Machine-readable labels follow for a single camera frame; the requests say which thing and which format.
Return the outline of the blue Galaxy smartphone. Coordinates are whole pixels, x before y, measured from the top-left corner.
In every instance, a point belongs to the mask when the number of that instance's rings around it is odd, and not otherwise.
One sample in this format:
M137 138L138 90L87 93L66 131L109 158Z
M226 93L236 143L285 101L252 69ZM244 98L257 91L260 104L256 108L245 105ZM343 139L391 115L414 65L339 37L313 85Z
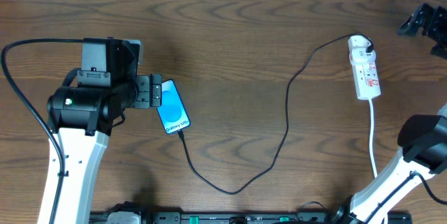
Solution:
M191 125L181 96L173 80L166 80L161 85L162 105L157 109L166 134L173 134Z

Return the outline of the white power strip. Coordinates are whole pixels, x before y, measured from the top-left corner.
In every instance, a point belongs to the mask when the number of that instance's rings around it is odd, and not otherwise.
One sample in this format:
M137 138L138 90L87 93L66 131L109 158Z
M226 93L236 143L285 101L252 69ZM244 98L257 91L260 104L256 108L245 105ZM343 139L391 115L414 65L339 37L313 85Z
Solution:
M356 96L359 100L371 100L381 95L376 63L352 66Z

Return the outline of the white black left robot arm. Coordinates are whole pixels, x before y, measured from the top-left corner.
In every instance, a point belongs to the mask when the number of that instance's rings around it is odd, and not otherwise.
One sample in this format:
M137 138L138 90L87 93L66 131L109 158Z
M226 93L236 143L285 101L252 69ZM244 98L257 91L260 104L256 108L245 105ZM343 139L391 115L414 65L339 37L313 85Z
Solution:
M47 103L52 145L39 223L87 223L101 159L127 108L161 105L159 74L75 68Z

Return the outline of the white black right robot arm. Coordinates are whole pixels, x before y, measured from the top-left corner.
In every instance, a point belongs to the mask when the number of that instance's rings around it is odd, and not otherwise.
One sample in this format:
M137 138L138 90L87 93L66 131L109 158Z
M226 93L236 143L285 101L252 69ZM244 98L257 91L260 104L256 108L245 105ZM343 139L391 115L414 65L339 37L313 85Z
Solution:
M397 30L401 36L417 32L435 41L431 54L446 58L446 9L424 3ZM376 53L371 40L355 34L348 40L356 96L372 100L381 94ZM398 149L382 171L374 168L373 180L352 195L332 215L331 223L389 223L388 212L419 184L446 170L446 108L435 115L415 114L397 137Z

